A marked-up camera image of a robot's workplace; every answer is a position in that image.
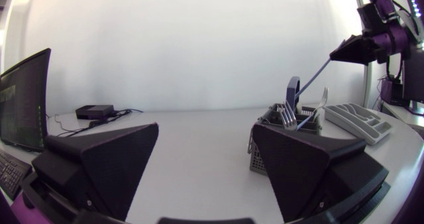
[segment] monitor screen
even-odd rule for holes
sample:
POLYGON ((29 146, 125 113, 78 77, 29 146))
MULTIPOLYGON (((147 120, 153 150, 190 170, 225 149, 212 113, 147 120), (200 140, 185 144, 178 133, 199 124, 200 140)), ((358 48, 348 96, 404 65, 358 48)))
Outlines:
MULTIPOLYGON (((408 2, 411 16, 423 21, 424 16, 421 13, 422 9, 424 9, 424 0, 406 1, 408 2)), ((412 101, 412 107, 406 107, 406 109, 416 115, 424 115, 424 109, 417 105, 418 102, 424 103, 424 83, 422 82, 424 76, 423 61, 424 48, 422 48, 422 45, 420 46, 419 44, 416 44, 416 42, 411 39, 409 45, 409 56, 403 62, 403 98, 412 101)))
POLYGON ((5 144, 43 151, 50 49, 19 62, 0 76, 0 137, 5 144))

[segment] white table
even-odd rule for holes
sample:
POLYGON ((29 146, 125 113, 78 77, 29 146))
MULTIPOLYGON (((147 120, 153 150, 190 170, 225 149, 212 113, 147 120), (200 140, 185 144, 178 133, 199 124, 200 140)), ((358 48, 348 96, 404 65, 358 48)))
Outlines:
MULTIPOLYGON (((128 213, 129 223, 155 223, 161 217, 234 219, 251 217, 257 223, 282 223, 267 176, 249 170, 247 143, 250 128, 263 109, 227 111, 131 113, 84 134, 157 122, 159 137, 128 213)), ((405 123, 378 113, 394 128, 366 152, 389 170, 386 197, 365 223, 389 223, 409 195, 423 161, 423 140, 405 123)), ((327 137, 353 136, 320 118, 327 137)), ((66 129, 86 127, 74 114, 61 115, 66 129)), ((49 133, 63 131, 53 118, 49 133)), ((13 147, 11 154, 30 162, 33 154, 13 147)))
POLYGON ((389 105, 383 101, 383 108, 387 109, 399 120, 407 123, 412 129, 415 129, 422 137, 424 136, 424 116, 414 115, 403 107, 389 105))

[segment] fork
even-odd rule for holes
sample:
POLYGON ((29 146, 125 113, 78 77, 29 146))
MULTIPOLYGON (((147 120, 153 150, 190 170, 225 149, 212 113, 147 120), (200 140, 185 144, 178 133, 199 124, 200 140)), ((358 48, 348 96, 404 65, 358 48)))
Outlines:
POLYGON ((296 117, 287 100, 284 106, 277 104, 277 111, 280 113, 284 129, 295 131, 297 129, 296 117))
POLYGON ((318 106, 317 106, 317 108, 315 108, 313 111, 312 111, 312 114, 310 114, 304 121, 302 121, 298 126, 297 126, 297 128, 296 128, 296 130, 298 131, 300 128, 302 128, 302 126, 304 125, 304 124, 306 124, 306 122, 308 122, 308 120, 310 120, 310 118, 312 117, 312 116, 314 116, 315 115, 315 112, 319 109, 319 108, 321 108, 321 107, 323 107, 326 103, 327 103, 327 98, 328 98, 328 96, 329 96, 329 89, 327 88, 327 87, 324 87, 324 94, 323 94, 323 97, 321 98, 321 102, 318 104, 318 106))

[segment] black box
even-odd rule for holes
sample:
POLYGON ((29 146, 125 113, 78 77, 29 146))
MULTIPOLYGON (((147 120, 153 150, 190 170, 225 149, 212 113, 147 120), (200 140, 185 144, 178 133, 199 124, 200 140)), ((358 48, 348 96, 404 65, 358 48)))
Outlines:
POLYGON ((113 105, 84 105, 75 110, 78 119, 107 119, 113 105))

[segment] keyboard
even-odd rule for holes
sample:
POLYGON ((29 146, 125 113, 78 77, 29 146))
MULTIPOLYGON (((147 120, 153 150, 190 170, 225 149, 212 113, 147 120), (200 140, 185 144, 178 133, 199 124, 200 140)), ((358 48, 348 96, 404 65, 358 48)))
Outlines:
POLYGON ((32 166, 0 149, 0 188, 15 200, 20 182, 31 173, 32 166))

